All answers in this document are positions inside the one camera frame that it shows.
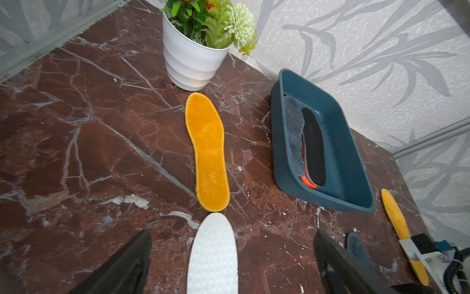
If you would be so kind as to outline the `black insole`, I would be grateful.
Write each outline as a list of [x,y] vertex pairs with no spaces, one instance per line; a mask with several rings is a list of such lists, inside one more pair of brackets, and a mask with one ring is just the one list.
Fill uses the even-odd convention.
[[323,135],[313,112],[304,108],[302,114],[305,122],[302,135],[305,137],[308,172],[313,182],[318,187],[323,187],[326,185]]

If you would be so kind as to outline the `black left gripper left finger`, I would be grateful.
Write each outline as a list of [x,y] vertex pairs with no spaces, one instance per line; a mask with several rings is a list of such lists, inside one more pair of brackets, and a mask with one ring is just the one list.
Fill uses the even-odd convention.
[[151,233],[142,230],[100,268],[74,287],[71,294],[142,294],[152,250]]

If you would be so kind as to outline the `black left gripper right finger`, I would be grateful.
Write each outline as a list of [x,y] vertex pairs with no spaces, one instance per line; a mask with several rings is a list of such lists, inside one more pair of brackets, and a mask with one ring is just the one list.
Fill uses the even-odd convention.
[[394,294],[385,281],[363,266],[326,232],[317,231],[313,239],[321,282],[327,294]]

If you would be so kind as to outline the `red orange-edged insole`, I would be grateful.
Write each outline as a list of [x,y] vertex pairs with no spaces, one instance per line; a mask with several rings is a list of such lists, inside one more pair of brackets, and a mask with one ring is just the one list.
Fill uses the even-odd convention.
[[308,166],[307,166],[307,153],[306,153],[306,141],[304,135],[302,136],[302,159],[304,163],[304,175],[301,176],[302,182],[309,188],[311,189],[316,189],[318,187],[317,184],[313,182],[311,179],[309,172],[308,172]]

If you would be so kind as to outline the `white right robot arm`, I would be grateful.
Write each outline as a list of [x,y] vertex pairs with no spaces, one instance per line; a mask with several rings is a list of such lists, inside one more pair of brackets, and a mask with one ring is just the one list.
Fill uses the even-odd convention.
[[464,261],[470,256],[470,249],[456,250],[454,258],[450,265],[444,272],[443,284],[449,294],[458,294],[458,290],[454,286],[454,278],[460,284],[461,294],[468,294],[470,292],[470,283],[466,278],[466,274],[463,270]]

